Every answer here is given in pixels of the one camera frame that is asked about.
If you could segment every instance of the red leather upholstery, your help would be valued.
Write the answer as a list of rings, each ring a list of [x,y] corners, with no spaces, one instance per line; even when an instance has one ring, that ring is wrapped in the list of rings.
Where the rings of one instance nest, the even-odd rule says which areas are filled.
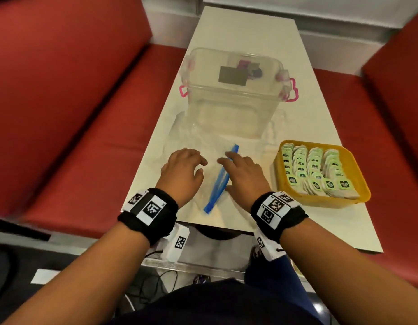
[[[418,159],[418,15],[363,67]]]
[[[140,0],[0,3],[0,215],[23,204],[150,37]]]
[[[145,51],[21,221],[95,238],[113,226],[185,51]]]
[[[418,288],[418,180],[358,76],[314,70],[343,146],[372,198],[366,203],[384,253],[369,257]]]

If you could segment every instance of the tabletop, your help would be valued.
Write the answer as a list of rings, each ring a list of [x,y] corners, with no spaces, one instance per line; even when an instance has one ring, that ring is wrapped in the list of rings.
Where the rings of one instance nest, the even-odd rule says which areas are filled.
[[[280,103],[272,125],[262,136],[263,151],[260,148],[258,156],[255,155],[258,143],[251,139],[237,142],[243,156],[248,155],[260,163],[273,190],[277,190],[277,186],[272,162],[281,141],[293,139],[341,145],[294,20],[206,6],[186,54],[198,47],[272,57],[280,60],[295,79],[298,94],[292,92],[291,98],[298,99]],[[187,98],[181,97],[180,86],[178,73],[125,202],[137,191],[153,187],[159,178],[158,160],[164,143],[177,114],[187,109]],[[351,246],[383,252],[364,203],[343,209],[307,206],[304,209],[311,219]],[[226,192],[209,215],[191,202],[179,210],[177,217],[182,222],[242,232],[252,232],[255,226],[249,214],[235,205]]]

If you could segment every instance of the jeans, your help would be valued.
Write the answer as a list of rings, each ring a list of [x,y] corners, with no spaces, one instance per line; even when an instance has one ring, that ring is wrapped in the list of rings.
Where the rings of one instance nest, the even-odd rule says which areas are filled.
[[[251,258],[251,263],[245,271],[244,281],[247,285],[280,296],[320,320],[287,255],[271,262],[263,255]]]

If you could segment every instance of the white cable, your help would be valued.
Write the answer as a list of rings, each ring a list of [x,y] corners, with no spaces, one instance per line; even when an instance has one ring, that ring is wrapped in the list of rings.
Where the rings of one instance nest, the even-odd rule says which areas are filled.
[[[132,308],[132,311],[135,311],[134,305],[132,304],[132,302],[130,301],[130,298],[125,294],[125,298],[126,300],[128,300],[130,307]]]

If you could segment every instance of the black wristband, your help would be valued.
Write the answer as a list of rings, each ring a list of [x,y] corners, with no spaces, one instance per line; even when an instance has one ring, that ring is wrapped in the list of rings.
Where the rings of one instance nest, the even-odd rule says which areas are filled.
[[[277,243],[284,229],[308,218],[300,204],[282,191],[270,191],[260,196],[251,207],[251,216],[262,233]]]
[[[117,219],[129,229],[141,232],[153,245],[172,231],[179,206],[165,191],[150,188],[132,197],[124,209]]]

